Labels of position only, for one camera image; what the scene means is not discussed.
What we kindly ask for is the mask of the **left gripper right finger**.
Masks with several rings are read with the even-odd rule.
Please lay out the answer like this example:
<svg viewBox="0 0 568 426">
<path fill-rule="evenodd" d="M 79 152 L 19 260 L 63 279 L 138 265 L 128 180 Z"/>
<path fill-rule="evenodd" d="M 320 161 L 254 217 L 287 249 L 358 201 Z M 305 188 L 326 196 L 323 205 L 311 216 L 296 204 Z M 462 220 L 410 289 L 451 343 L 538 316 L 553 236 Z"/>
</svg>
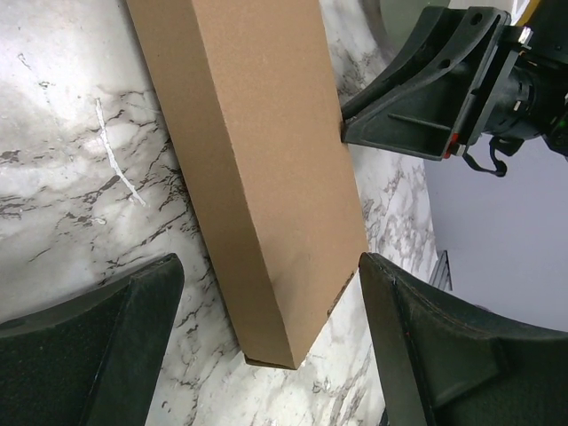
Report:
<svg viewBox="0 0 568 426">
<path fill-rule="evenodd" d="M 564 425 L 567 335 L 359 260 L 385 425 Z"/>
</svg>

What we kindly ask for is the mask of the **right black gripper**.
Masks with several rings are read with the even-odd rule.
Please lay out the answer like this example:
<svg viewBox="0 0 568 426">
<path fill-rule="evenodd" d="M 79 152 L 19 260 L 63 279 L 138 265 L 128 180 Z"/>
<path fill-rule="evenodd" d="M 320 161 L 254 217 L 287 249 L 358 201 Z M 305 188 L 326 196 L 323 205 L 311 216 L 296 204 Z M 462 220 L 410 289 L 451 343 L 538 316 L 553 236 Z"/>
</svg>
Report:
<svg viewBox="0 0 568 426">
<path fill-rule="evenodd" d="M 426 7 L 394 60 L 342 105 L 342 141 L 426 160 L 464 156 L 516 120 L 511 76 L 533 30 L 494 7 Z"/>
</svg>

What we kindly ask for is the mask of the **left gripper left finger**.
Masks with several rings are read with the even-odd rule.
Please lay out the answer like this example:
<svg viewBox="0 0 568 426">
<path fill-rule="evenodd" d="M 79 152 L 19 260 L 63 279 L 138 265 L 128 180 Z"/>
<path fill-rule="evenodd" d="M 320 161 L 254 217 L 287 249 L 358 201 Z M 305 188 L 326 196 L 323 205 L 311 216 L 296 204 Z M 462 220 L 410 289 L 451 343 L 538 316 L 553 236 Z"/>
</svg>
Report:
<svg viewBox="0 0 568 426">
<path fill-rule="evenodd" d="M 175 254 L 1 325 L 3 425 L 143 425 L 185 282 Z"/>
</svg>

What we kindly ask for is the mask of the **brown cardboard box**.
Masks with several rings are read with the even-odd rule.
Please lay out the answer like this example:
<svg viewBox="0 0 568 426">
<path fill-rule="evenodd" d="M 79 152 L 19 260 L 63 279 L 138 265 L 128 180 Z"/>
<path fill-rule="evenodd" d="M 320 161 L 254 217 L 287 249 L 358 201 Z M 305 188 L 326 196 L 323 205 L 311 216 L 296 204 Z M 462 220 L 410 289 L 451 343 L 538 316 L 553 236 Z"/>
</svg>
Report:
<svg viewBox="0 0 568 426">
<path fill-rule="evenodd" d="M 131 1 L 238 343 L 296 369 L 367 249 L 316 1 Z"/>
</svg>

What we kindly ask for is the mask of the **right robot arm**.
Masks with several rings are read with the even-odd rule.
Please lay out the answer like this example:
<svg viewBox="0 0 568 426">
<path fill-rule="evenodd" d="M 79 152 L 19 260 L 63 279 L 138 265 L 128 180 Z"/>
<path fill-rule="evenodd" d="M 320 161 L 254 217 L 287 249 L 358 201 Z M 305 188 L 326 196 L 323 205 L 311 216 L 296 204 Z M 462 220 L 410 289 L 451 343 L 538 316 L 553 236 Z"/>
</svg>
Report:
<svg viewBox="0 0 568 426">
<path fill-rule="evenodd" d="M 394 60 L 343 105 L 342 140 L 432 161 L 490 136 L 490 174 L 542 138 L 567 153 L 567 4 L 542 1 L 524 26 L 495 7 L 423 9 Z"/>
</svg>

